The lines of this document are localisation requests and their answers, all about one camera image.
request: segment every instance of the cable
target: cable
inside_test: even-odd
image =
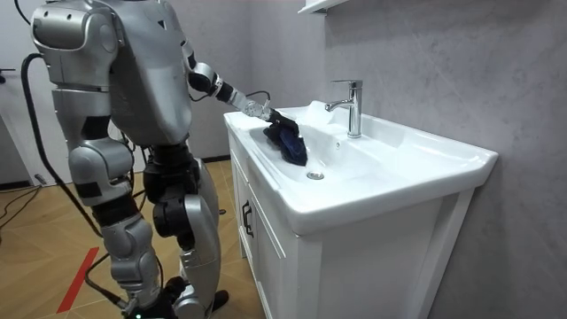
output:
[[[27,194],[31,194],[34,191],[37,191],[41,186],[37,186],[34,187],[31,191],[25,193],[25,194],[21,194],[19,195],[17,198],[12,199],[8,204],[6,204],[6,206],[4,206],[4,213],[2,214],[2,216],[0,216],[0,219],[3,219],[7,214],[8,214],[8,207],[10,207],[11,204],[13,204],[16,200],[23,198],[24,196],[26,196]]]
[[[57,172],[55,172],[55,170],[51,166],[49,160],[47,159],[47,155],[45,155],[45,149],[43,148],[43,141],[42,141],[42,133],[40,132],[39,124],[37,122],[37,115],[35,114],[34,100],[32,98],[32,93],[31,93],[31,90],[29,88],[29,79],[27,78],[27,72],[28,72],[30,63],[34,59],[41,58],[41,57],[42,57],[42,55],[39,54],[39,53],[32,53],[32,54],[28,55],[26,58],[24,58],[24,61],[22,62],[22,65],[21,65],[21,85],[24,89],[24,96],[26,98],[27,112],[29,113],[29,119],[32,122],[32,130],[34,131],[34,139],[35,139],[35,146],[37,147],[37,152],[39,152],[39,157],[42,159],[43,165],[48,170],[48,172],[50,172],[51,176],[55,180],[55,183],[57,183],[57,185],[59,185],[59,187],[61,187],[61,189],[69,197],[69,199],[71,199],[71,201],[73,202],[75,207],[77,207],[77,209],[79,210],[79,213],[81,213],[82,218],[84,218],[85,221],[87,221],[87,223],[92,228],[92,230],[95,232],[95,234],[97,234],[97,236],[99,236],[99,237],[102,237],[102,234],[97,229],[97,226],[95,226],[94,222],[90,219],[87,212],[85,212],[84,208],[82,208],[82,206],[79,203],[79,201],[77,200],[77,198],[73,195],[73,193],[69,190],[69,188],[65,185],[65,183],[63,183],[63,180],[61,179],[61,177],[59,177]]]
[[[17,189],[17,190],[0,191],[0,194],[9,194],[9,193],[13,193],[13,192],[16,192],[16,191],[25,191],[25,190],[31,190],[31,189],[34,189],[34,188],[35,188],[35,186],[29,186],[29,187],[24,187],[24,188]]]
[[[15,198],[15,199],[13,199],[12,201],[10,201],[10,203],[8,203],[8,204],[4,207],[4,214],[3,214],[2,217],[0,217],[0,218],[4,218],[4,217],[8,214],[8,207],[10,207],[10,205],[13,204],[16,200],[18,200],[18,199],[20,199],[20,198],[26,196],[27,194],[31,194],[32,192],[35,192],[34,195],[33,195],[30,199],[27,200],[27,202],[26,202],[26,204],[24,204],[24,206],[20,207],[19,210],[18,210],[16,213],[14,213],[14,215],[12,215],[12,217],[8,218],[8,220],[7,220],[6,222],[4,222],[2,225],[0,225],[0,230],[2,230],[2,228],[3,228],[4,226],[6,226],[6,225],[8,224],[8,222],[11,222],[14,218],[16,218],[16,216],[18,216],[19,213],[21,213],[21,212],[26,208],[26,206],[27,206],[29,203],[31,203],[32,200],[34,200],[34,198],[37,196],[37,194],[39,193],[39,191],[40,191],[41,188],[42,188],[41,186],[38,186],[38,187],[36,187],[36,188],[35,188],[34,190],[32,190],[32,191],[29,191],[29,192],[27,192],[27,193],[25,193],[25,194],[23,194],[23,195],[18,196],[17,198]],[[1,245],[1,244],[2,244],[2,233],[0,233],[0,245]]]
[[[200,98],[198,98],[198,99],[195,99],[195,98],[193,98],[193,97],[191,96],[191,94],[189,94],[189,98],[190,98],[191,101],[193,101],[193,102],[198,102],[198,101],[202,100],[202,99],[205,98],[205,97],[208,97],[208,95],[205,94],[204,96],[202,96],[202,97],[200,97]]]
[[[132,153],[132,159],[134,158],[134,151],[136,150],[136,145],[134,144],[134,149],[130,148],[130,142],[124,132],[120,132],[122,136],[122,143],[128,148],[128,150]],[[132,163],[132,167],[130,168],[130,186],[132,187],[132,191],[134,190],[134,186],[136,184],[136,180],[134,177],[134,163]]]
[[[115,295],[112,292],[109,292],[108,290],[106,290],[105,288],[99,286],[98,284],[95,284],[92,280],[90,280],[90,272],[92,271],[92,269],[96,268],[98,265],[100,265],[103,261],[106,260],[106,258],[108,258],[110,256],[109,253],[105,253],[104,256],[100,257],[98,259],[98,261],[95,261],[95,263],[93,263],[85,272],[85,283],[87,283],[87,285],[96,290],[97,292],[99,292],[100,294],[102,294],[105,298],[107,298],[110,302],[112,302],[114,305],[118,305],[121,302],[125,302],[124,300],[122,300],[122,298],[120,298],[119,296]]]
[[[268,91],[265,91],[265,90],[259,90],[259,91],[255,91],[255,92],[246,94],[246,97],[251,97],[251,96],[254,96],[254,95],[260,94],[260,93],[266,94],[266,96],[268,97],[268,100],[271,100],[271,99],[272,99],[272,97],[269,95],[269,92],[268,92]]]
[[[144,164],[147,166],[148,165],[148,158],[145,156],[145,149],[141,147],[140,151],[142,151],[142,158],[144,159]],[[142,204],[140,204],[140,207],[138,208],[139,212],[142,212],[142,208],[144,208],[145,199],[147,197],[145,190],[143,190],[143,192],[144,192],[144,197],[142,198]]]
[[[20,7],[19,7],[19,1],[18,0],[14,0],[14,5],[16,6],[16,10],[18,10],[18,13],[20,15],[20,17],[26,21],[26,23],[28,25],[30,25],[29,20],[26,18],[26,16],[24,15],[24,12],[21,11]]]
[[[138,197],[138,196],[140,196],[140,195],[142,195],[142,194],[144,194],[144,193],[145,193],[145,190],[141,190],[141,191],[137,192],[136,194],[132,195],[132,197],[133,197],[133,198],[136,198],[136,197]]]
[[[161,261],[159,261],[158,255],[156,255],[156,261],[158,262],[159,267],[159,286],[161,290],[163,290],[163,266],[161,266]]]

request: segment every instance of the red tape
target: red tape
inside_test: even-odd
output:
[[[75,275],[73,282],[69,286],[67,293],[61,304],[59,305],[59,309],[57,309],[57,314],[66,312],[73,306],[75,298],[79,294],[79,290],[81,289],[82,282],[85,280],[85,274],[87,273],[87,269],[89,269],[90,265],[95,261],[97,257],[98,247],[90,248],[89,252],[85,256],[85,260],[82,261],[79,270],[77,271],[77,275]]]

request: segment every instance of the chrome faucet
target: chrome faucet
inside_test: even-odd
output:
[[[332,82],[347,82],[348,96],[347,100],[330,102],[325,104],[325,110],[332,112],[337,107],[348,107],[348,137],[361,137],[361,117],[362,117],[362,80],[341,80]]]

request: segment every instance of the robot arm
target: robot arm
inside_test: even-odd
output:
[[[259,104],[226,83],[208,64],[197,62],[195,52],[188,41],[183,42],[182,51],[185,69],[189,74],[189,85],[193,89],[204,92],[209,97],[216,97],[219,101],[235,107],[248,116],[284,125],[291,128],[296,135],[299,134],[297,123],[268,107],[269,100],[265,105]]]

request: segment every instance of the white wall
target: white wall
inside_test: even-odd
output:
[[[22,11],[30,16],[33,9],[43,3],[42,0],[28,0],[21,1],[20,6]],[[27,54],[37,52],[37,50],[32,43],[29,26],[16,12],[13,1],[0,2],[0,21],[2,21],[4,29],[0,33],[0,43],[2,44],[2,47],[0,47],[0,67],[13,67],[18,70],[17,73],[6,73],[6,84],[0,86],[0,115],[2,115],[6,128],[26,165],[28,175],[41,174],[48,182],[52,183],[52,179],[43,167],[35,148],[34,136],[19,78],[22,60]],[[68,182],[70,175],[66,160],[65,139],[57,123],[51,102],[50,90],[53,86],[49,82],[45,64],[41,60],[32,64],[29,78],[48,158],[55,170]]]

